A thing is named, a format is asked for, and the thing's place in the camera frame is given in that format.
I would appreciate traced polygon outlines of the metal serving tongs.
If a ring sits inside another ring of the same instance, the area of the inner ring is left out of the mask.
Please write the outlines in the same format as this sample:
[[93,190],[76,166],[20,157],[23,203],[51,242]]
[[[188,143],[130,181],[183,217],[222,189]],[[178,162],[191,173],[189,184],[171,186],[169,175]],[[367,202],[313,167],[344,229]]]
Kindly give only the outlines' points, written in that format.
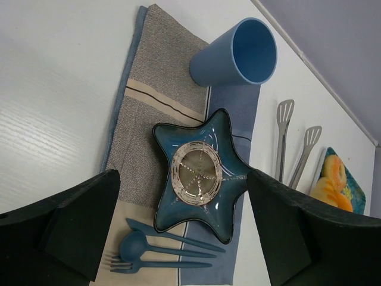
[[[279,182],[283,182],[284,179],[286,138],[294,107],[294,100],[282,101],[277,106],[276,121],[278,125],[279,136],[277,145],[275,179],[277,179]],[[291,177],[289,183],[290,188],[297,188],[304,167],[307,164],[308,157],[315,144],[319,141],[321,133],[321,126],[312,126],[305,131],[302,154],[298,164],[296,165],[296,169]]]

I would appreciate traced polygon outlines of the orange striped croissant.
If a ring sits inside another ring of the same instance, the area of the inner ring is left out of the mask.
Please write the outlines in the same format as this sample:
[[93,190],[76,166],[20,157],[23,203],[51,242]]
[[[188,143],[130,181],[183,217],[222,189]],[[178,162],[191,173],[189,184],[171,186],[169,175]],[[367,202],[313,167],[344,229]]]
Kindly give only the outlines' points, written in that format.
[[326,177],[317,181],[315,187],[310,191],[310,196],[333,207],[353,212],[350,200],[341,192],[336,191],[331,181]]

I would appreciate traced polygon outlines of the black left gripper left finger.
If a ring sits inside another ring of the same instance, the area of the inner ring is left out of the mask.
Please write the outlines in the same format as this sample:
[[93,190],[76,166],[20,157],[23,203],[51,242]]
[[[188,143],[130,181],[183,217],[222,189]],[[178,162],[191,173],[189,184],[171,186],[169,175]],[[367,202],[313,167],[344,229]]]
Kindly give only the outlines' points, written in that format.
[[96,279],[120,189],[107,170],[1,214],[1,285],[89,285]]

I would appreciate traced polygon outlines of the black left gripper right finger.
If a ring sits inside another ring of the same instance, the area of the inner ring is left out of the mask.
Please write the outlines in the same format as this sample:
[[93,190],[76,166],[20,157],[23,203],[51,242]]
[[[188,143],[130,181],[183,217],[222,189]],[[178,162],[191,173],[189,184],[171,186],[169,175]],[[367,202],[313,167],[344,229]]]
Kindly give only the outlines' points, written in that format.
[[380,219],[325,204],[257,169],[247,185],[271,285],[380,285]]

